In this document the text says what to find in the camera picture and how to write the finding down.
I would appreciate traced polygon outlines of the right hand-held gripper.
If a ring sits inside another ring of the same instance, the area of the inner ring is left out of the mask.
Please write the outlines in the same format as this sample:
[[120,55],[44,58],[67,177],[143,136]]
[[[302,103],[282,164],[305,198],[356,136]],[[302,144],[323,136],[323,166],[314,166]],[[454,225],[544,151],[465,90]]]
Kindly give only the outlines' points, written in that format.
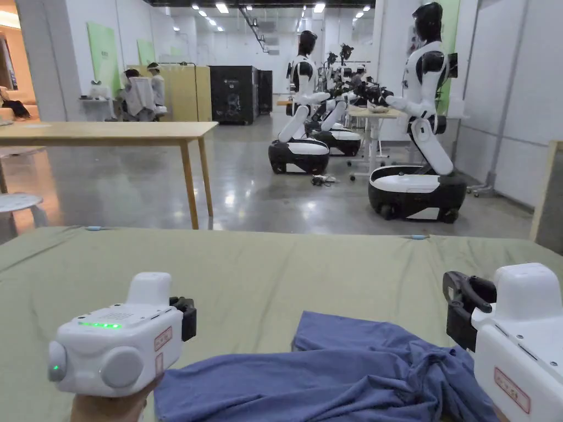
[[541,263],[502,266],[492,280],[442,279],[447,335],[472,353],[474,375],[510,421],[562,421],[562,293]]

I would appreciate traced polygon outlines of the person's left hand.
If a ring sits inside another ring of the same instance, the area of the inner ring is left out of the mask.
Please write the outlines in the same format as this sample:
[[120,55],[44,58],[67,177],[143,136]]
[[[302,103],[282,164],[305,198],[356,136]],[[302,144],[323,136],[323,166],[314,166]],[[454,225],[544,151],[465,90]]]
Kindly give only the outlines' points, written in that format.
[[70,412],[70,421],[138,421],[147,406],[147,398],[156,389],[164,375],[151,381],[131,396],[108,398],[76,395]]

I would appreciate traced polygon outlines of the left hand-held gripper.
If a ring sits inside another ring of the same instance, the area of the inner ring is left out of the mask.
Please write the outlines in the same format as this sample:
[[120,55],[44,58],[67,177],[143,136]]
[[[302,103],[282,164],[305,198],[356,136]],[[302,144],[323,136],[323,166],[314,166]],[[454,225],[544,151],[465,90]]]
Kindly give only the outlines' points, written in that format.
[[61,325],[48,346],[48,380],[76,395],[116,398],[143,390],[197,332],[194,300],[172,297],[171,285],[168,273],[139,273],[125,302]]

